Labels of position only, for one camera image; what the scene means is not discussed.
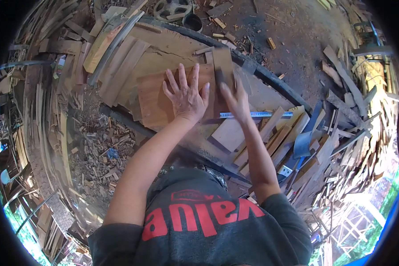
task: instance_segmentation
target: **black bucket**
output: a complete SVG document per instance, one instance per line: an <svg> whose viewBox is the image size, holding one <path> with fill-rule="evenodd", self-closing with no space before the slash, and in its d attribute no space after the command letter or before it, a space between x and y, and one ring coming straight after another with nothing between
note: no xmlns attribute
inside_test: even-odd
<svg viewBox="0 0 399 266"><path fill-rule="evenodd" d="M197 15L193 13L189 13L183 18L182 25L185 28L192 29L196 32L202 31L202 21Z"/></svg>

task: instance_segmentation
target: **forearm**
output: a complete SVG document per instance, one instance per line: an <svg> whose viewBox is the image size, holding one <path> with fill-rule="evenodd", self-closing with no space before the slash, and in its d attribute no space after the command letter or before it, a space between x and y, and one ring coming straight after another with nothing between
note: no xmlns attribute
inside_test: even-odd
<svg viewBox="0 0 399 266"><path fill-rule="evenodd" d="M170 152L193 125L178 117L134 154L118 181L104 224L143 225L148 189Z"/></svg>
<svg viewBox="0 0 399 266"><path fill-rule="evenodd" d="M250 178L259 202L268 196L280 193L275 166L266 150L254 121L248 119L241 127L248 150Z"/></svg>
<svg viewBox="0 0 399 266"><path fill-rule="evenodd" d="M127 180L147 192L171 151L192 126L192 122L178 117L155 134L127 163L119 184Z"/></svg>

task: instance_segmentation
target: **handwheel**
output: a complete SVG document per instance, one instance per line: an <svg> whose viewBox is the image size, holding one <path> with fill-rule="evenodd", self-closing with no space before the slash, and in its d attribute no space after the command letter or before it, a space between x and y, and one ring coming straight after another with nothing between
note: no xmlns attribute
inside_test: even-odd
<svg viewBox="0 0 399 266"><path fill-rule="evenodd" d="M185 16L192 10L191 0L160 0L154 7L154 17L165 22L173 22L180 18L168 20L167 16L184 14Z"/></svg>

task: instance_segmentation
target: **cracked board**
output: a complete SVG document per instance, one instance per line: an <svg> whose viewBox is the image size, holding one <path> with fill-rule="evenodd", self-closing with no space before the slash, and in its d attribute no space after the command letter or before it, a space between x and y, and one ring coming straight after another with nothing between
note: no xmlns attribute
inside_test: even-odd
<svg viewBox="0 0 399 266"><path fill-rule="evenodd" d="M162 33L155 33L138 27L134 27L130 31L130 36L146 41L150 44L150 47L134 67L132 75L127 78L117 97L115 106L120 104L128 110L136 112L131 107L138 96L136 86L139 77L164 72L168 68L177 69L179 63L182 63L186 68L192 67L195 63L205 63L203 55L194 56L193 53L207 48L207 45L177 32L164 28L160 29Z"/></svg>

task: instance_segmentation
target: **left hand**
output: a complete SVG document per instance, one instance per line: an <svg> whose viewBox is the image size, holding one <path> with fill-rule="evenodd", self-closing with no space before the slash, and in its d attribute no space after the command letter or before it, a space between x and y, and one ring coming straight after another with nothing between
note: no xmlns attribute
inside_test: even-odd
<svg viewBox="0 0 399 266"><path fill-rule="evenodd" d="M200 65L195 64L192 80L190 86L186 80L185 67L179 64L179 81L180 86L177 85L173 73L170 69L166 70L168 80L170 81L171 88L174 94L169 91L165 81L162 82L162 89L165 95L171 100L173 104L173 111L175 117L182 117L189 121L198 122L205 113L208 107L208 96L210 94L210 83L206 83L202 88L201 95L198 92L198 78Z"/></svg>

